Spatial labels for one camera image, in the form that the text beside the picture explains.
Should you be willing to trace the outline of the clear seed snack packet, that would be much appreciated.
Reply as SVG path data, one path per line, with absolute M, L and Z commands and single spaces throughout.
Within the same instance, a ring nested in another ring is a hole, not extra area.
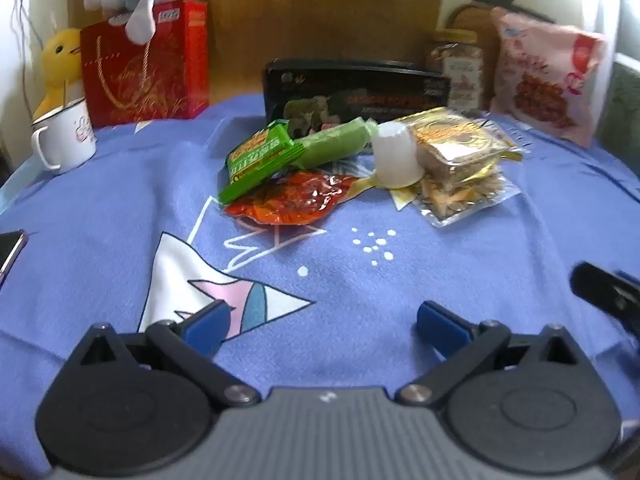
M 501 172 L 462 184 L 450 191 L 433 178 L 424 177 L 414 190 L 416 197 L 413 205 L 435 228 L 450 226 L 521 193 Z

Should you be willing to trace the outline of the gold clear snack packet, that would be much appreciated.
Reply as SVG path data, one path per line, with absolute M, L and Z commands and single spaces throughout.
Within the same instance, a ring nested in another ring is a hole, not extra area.
M 520 146 L 490 119 L 469 118 L 436 107 L 401 117 L 398 122 L 413 137 L 418 163 L 442 183 L 484 178 L 500 160 L 523 159 Z

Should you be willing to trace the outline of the white plastic cup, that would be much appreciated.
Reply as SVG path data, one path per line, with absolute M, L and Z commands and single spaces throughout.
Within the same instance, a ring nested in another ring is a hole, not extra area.
M 422 179 L 416 142 L 402 122 L 383 122 L 371 139 L 375 175 L 383 188 L 406 188 Z

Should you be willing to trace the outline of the red spicy snack packet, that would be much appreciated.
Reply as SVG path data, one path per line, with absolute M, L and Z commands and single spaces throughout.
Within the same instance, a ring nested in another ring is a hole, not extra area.
M 224 211 L 266 226 L 309 226 L 370 187 L 368 178 L 299 170 L 259 185 Z

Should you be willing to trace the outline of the green snack bar wrapper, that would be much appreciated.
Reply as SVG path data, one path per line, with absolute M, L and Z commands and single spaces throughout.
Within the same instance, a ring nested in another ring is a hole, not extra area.
M 229 183 L 218 195 L 224 205 L 250 192 L 305 153 L 300 141 L 288 134 L 288 121 L 275 120 L 239 144 L 227 157 Z

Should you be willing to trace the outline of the green roll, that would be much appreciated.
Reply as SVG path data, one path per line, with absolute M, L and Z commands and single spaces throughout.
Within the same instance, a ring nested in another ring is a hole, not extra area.
M 370 148 L 371 136 L 378 132 L 378 124 L 373 119 L 360 117 L 351 122 L 310 134 L 299 140 L 304 152 L 295 159 L 293 166 L 309 170 L 358 155 Z

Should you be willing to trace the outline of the smartphone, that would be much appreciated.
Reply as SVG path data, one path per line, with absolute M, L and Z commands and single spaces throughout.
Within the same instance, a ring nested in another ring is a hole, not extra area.
M 24 230 L 0 234 L 0 285 L 8 276 L 17 256 L 26 246 L 28 235 Z

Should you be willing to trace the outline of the pink fried twist bag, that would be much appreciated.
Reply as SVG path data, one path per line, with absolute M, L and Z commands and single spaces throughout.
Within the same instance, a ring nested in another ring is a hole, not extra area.
M 588 148 L 594 136 L 592 77 L 606 41 L 503 8 L 492 9 L 490 17 L 500 39 L 490 110 Z

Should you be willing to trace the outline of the white enamel mug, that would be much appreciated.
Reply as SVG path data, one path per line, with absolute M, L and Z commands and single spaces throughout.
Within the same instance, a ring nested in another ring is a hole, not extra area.
M 96 154 L 86 99 L 50 110 L 32 124 L 32 150 L 45 170 L 65 174 Z

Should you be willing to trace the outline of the nut jar gold lid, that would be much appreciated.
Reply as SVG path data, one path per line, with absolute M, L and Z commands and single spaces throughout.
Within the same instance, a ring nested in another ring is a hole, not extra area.
M 480 110 L 484 98 L 484 53 L 472 30 L 436 29 L 428 66 L 449 79 L 448 106 L 458 112 Z

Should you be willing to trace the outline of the round woven tray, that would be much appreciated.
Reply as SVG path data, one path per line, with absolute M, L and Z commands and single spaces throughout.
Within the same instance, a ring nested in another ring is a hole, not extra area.
M 491 18 L 491 10 L 492 6 L 484 4 L 464 4 L 449 15 L 446 27 L 470 30 L 475 32 L 480 40 L 497 39 L 498 32 Z

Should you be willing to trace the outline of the red gift bag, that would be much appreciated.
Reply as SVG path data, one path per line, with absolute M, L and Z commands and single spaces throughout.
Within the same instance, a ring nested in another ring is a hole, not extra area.
M 82 83 L 93 127 L 191 119 L 209 106 L 207 4 L 153 9 L 156 32 L 139 46 L 107 21 L 80 32 Z

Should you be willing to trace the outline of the black snack box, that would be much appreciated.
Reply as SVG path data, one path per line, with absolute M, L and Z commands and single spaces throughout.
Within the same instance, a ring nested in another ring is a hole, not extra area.
M 274 60 L 262 70 L 267 119 L 302 138 L 355 118 L 375 122 L 448 104 L 450 79 L 401 62 Z

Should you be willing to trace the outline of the yellow duck plush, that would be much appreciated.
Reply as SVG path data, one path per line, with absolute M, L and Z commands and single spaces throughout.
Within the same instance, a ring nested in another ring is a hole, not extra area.
M 42 115 L 85 96 L 82 84 L 80 30 L 66 28 L 51 37 L 41 52 L 44 98 L 32 114 Z

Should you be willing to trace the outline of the wooden board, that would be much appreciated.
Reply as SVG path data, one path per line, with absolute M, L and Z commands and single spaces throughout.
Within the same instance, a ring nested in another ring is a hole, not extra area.
M 208 94 L 217 104 L 262 90 L 276 58 L 421 64 L 442 0 L 202 0 Z

